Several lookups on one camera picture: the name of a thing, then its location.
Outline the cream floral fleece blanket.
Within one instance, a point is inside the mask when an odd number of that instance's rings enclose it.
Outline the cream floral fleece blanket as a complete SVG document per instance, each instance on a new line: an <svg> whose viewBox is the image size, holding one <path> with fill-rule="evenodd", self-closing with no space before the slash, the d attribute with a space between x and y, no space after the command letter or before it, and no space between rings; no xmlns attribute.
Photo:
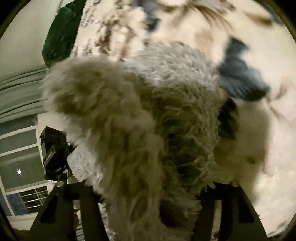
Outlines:
<svg viewBox="0 0 296 241"><path fill-rule="evenodd" d="M71 56L114 61L146 44L188 44L224 81L252 78L267 95L237 92L228 126L235 138L215 149L216 181L238 181L269 237L295 214L295 31L271 1L87 1Z"/></svg>

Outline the dark green pillow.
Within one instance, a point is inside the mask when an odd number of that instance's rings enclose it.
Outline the dark green pillow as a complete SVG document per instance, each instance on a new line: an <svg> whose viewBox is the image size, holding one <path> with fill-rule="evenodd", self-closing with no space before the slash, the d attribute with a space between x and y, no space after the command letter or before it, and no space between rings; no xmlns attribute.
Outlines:
<svg viewBox="0 0 296 241"><path fill-rule="evenodd" d="M48 68L70 56L85 4L86 0L77 0L58 10L42 50L42 57Z"/></svg>

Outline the grey fluffy fleece pants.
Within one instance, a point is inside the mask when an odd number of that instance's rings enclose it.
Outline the grey fluffy fleece pants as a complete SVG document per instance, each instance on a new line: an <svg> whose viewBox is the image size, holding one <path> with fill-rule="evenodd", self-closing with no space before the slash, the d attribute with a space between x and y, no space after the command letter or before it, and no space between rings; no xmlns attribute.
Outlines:
<svg viewBox="0 0 296 241"><path fill-rule="evenodd" d="M213 187L223 101L205 54L149 45L122 62L68 58L43 81L80 168L103 197L113 240L189 240Z"/></svg>

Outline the window with white frame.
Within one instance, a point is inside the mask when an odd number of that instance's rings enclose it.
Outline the window with white frame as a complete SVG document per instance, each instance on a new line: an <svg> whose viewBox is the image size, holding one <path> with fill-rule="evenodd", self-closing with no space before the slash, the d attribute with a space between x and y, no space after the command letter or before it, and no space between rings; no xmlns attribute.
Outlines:
<svg viewBox="0 0 296 241"><path fill-rule="evenodd" d="M48 193L36 116L1 123L1 206L6 216L39 212Z"/></svg>

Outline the grey window curtain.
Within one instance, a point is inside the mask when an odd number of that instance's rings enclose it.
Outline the grey window curtain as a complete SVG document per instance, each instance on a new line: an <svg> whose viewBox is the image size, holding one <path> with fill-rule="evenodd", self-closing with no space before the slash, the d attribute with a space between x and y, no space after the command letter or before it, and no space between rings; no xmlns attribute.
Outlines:
<svg viewBox="0 0 296 241"><path fill-rule="evenodd" d="M45 65L1 78L1 123L45 112L42 80Z"/></svg>

